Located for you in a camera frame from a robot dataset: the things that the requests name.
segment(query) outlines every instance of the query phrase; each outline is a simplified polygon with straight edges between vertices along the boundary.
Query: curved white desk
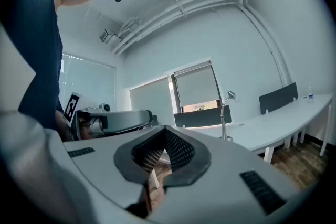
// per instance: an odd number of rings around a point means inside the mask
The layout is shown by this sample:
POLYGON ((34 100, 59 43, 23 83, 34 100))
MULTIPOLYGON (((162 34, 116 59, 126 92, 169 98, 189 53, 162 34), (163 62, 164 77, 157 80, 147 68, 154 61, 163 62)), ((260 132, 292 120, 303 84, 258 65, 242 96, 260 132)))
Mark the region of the curved white desk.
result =
MULTIPOLYGON (((314 95, 313 103, 308 103, 308 98, 298 100, 283 106, 280 109, 266 113, 244 122, 244 125, 227 126, 227 134, 234 142, 243 147, 257 151, 266 148, 265 160, 270 163, 274 145, 285 141, 289 147, 291 136, 297 142, 298 133, 302 130, 301 143, 303 143, 306 126, 328 105, 328 120, 325 130, 323 146, 320 156, 323 155, 330 133, 331 101, 333 94, 314 95)), ((221 137, 221 127, 195 130, 214 137, 221 137)))

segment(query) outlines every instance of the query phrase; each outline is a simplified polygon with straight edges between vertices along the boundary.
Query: silver lamp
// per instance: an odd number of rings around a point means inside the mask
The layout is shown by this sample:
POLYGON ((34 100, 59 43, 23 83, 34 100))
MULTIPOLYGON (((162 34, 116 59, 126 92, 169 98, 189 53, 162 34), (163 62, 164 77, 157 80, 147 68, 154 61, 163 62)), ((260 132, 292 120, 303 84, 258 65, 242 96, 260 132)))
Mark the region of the silver lamp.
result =
POLYGON ((221 117, 220 117, 220 120, 221 120, 221 123, 222 123, 222 139, 224 139, 224 140, 227 140, 225 120, 224 120, 224 106, 229 99, 235 99, 236 98, 236 94, 232 91, 228 91, 227 94, 228 94, 228 97, 224 100, 224 103, 223 103, 222 109, 221 109, 221 117))

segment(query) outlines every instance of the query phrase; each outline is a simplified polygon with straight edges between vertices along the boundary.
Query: man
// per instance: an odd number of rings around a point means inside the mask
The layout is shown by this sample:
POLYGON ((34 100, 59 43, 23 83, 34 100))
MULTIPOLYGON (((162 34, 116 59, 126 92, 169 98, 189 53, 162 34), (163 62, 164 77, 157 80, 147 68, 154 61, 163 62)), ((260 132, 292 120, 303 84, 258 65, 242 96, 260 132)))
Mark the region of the man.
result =
POLYGON ((36 73, 19 105, 19 112, 35 118, 44 128, 58 131, 70 140, 63 120, 58 78, 62 42, 56 11, 61 5, 78 5, 88 0, 10 0, 2 23, 13 44, 36 73))

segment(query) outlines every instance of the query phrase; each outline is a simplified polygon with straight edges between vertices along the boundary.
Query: wooden floor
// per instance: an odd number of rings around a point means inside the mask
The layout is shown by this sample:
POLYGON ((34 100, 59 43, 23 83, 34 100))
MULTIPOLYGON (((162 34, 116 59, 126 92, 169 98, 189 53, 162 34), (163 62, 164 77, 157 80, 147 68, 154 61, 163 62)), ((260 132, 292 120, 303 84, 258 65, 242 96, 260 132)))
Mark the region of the wooden floor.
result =
MULTIPOLYGON (((287 175, 299 189, 303 190, 317 182, 327 166, 329 152, 319 156, 321 147, 309 141, 303 144, 291 145, 290 150, 280 148, 274 151, 271 164, 287 175)), ((163 178, 172 173, 169 165, 158 164, 155 168, 160 187, 156 189, 150 183, 150 197, 152 209, 155 209, 164 196, 162 189, 163 178)))

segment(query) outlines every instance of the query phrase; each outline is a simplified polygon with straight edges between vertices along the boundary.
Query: dark blue shirt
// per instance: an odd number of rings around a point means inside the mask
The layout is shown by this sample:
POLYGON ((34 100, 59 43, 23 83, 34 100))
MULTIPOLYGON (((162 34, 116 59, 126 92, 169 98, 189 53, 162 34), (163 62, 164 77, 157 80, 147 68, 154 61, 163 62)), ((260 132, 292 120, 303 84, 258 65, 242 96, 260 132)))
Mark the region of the dark blue shirt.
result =
POLYGON ((13 0, 3 25, 15 47, 35 71, 19 111, 43 127, 56 129, 58 78, 63 45, 57 27, 54 0, 13 0))

